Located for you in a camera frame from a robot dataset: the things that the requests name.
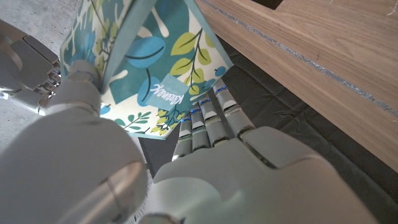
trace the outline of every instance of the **wooden board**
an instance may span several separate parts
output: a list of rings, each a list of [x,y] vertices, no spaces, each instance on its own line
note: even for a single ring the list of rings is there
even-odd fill
[[[398,171],[398,17],[383,16],[395,2],[354,11],[359,1],[334,1],[197,3],[216,34]]]

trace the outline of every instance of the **dark fabric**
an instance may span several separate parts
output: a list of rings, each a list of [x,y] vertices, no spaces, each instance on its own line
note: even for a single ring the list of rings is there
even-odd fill
[[[221,40],[235,66],[223,77],[256,127],[270,126],[325,157],[381,223],[398,221],[398,174],[300,98]],[[165,141],[140,139],[152,175],[174,151],[178,129]]]

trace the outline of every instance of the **robotic hand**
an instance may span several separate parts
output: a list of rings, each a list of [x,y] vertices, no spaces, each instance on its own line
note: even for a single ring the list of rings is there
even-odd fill
[[[377,223],[321,155],[255,129],[222,80],[213,90],[233,137],[211,98],[201,99],[154,177],[142,223]]]
[[[61,82],[57,55],[0,20],[0,68],[0,98],[44,115]]]
[[[0,154],[2,223],[119,223],[142,203],[147,169],[128,134],[98,117],[97,79],[76,61],[46,116]]]
[[[3,98],[47,109],[0,153],[2,223],[123,222],[145,197],[147,173],[126,132],[98,117],[96,70],[78,60],[59,85],[57,57],[3,21],[0,67]],[[213,90],[233,136],[205,96],[182,120],[141,224],[376,223],[322,156],[255,129],[223,82]]]

